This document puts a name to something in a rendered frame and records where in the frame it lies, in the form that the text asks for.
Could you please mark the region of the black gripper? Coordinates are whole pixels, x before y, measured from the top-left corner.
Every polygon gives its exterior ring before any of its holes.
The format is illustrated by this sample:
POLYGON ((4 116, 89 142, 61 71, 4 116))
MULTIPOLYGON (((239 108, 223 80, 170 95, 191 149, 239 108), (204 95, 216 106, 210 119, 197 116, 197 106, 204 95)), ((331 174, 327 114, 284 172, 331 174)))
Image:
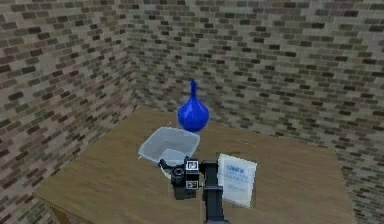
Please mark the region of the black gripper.
MULTIPOLYGON (((170 170, 171 166, 161 159, 158 166, 164 170, 170 170)), ((176 200, 193 199, 198 189, 198 174, 188 172, 182 166, 171 170, 171 184, 173 186, 174 198, 176 200)))

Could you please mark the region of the clear grey bowl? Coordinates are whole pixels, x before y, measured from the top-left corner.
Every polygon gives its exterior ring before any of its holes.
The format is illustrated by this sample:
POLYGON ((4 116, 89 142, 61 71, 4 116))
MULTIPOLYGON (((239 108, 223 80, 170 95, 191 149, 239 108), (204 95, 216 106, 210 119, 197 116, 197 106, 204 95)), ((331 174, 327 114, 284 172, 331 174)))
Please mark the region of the clear grey bowl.
POLYGON ((198 134, 173 127, 160 127, 140 146, 138 155, 155 165, 163 159, 168 166, 183 165, 200 143, 198 134))

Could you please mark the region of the blue glass vase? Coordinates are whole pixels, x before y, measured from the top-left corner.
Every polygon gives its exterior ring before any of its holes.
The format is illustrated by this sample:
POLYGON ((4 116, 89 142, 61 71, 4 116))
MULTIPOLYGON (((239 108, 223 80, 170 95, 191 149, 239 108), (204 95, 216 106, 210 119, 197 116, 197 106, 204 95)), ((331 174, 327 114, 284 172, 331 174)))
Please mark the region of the blue glass vase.
POLYGON ((177 110, 177 120, 189 132, 199 132, 205 128, 210 118, 208 108, 197 96, 197 82, 190 81, 190 96, 177 110))

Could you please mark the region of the brown wooden table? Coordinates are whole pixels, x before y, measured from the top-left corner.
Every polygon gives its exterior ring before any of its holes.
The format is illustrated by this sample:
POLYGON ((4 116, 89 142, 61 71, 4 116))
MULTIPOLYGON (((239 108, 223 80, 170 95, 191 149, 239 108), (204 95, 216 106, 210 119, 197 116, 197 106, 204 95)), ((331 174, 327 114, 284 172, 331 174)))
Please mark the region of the brown wooden table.
MULTIPOLYGON (((169 112, 141 107, 45 180, 35 196, 85 224, 203 224, 200 198, 177 201, 160 169, 138 156, 169 112)), ((211 122, 199 159, 225 153, 257 164, 250 208, 225 203, 231 224, 357 224, 333 151, 211 122)))

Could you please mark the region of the white book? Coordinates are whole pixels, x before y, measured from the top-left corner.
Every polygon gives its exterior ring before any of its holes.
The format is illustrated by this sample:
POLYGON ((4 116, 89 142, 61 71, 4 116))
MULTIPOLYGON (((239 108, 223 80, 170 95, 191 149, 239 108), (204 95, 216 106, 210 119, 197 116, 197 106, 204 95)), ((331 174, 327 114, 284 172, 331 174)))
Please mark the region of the white book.
POLYGON ((257 164, 227 154, 218 158, 218 183, 223 187, 223 199, 250 208, 257 164))

